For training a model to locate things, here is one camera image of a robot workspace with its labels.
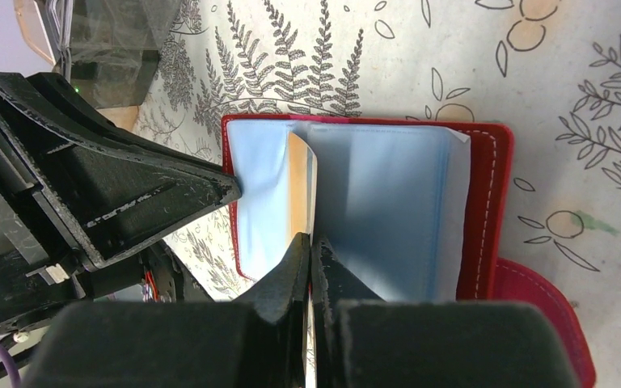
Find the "red leather card holder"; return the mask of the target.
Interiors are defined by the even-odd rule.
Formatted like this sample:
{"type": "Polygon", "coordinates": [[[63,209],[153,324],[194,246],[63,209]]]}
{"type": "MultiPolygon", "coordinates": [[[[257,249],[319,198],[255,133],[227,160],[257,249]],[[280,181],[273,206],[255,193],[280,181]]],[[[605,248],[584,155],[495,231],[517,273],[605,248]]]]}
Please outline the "red leather card holder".
{"type": "MultiPolygon", "coordinates": [[[[317,158],[314,237],[389,302],[491,300],[514,138],[504,124],[298,114],[222,118],[237,272],[259,280],[289,237],[287,137],[317,158]]],[[[581,386],[596,371],[581,325],[581,386]]]]}

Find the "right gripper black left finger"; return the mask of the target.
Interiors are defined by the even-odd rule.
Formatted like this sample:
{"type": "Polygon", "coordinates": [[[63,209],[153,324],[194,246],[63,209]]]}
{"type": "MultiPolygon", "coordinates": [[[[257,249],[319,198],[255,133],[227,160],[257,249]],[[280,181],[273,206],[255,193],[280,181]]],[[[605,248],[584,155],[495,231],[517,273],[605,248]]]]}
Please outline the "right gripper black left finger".
{"type": "Polygon", "coordinates": [[[76,302],[53,320],[26,387],[302,387],[310,238],[230,302],[76,302]]]}

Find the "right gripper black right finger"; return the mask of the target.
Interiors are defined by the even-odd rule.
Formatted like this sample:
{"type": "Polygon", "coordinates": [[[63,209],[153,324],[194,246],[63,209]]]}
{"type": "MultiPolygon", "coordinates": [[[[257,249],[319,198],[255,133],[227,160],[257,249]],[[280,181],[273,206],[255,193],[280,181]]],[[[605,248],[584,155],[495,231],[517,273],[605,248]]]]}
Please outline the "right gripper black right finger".
{"type": "Polygon", "coordinates": [[[581,332],[550,282],[496,264],[489,301],[385,302],[326,240],[311,253],[319,387],[578,387],[581,332]]]}

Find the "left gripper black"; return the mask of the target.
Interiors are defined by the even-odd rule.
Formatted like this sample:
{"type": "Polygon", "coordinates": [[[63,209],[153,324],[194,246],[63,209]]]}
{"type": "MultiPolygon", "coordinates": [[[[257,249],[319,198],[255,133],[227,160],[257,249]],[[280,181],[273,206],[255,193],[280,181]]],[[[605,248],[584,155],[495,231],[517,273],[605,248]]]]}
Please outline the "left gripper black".
{"type": "Polygon", "coordinates": [[[60,74],[0,73],[0,333],[91,297],[92,271],[240,195],[220,166],[117,127],[60,74]]]}

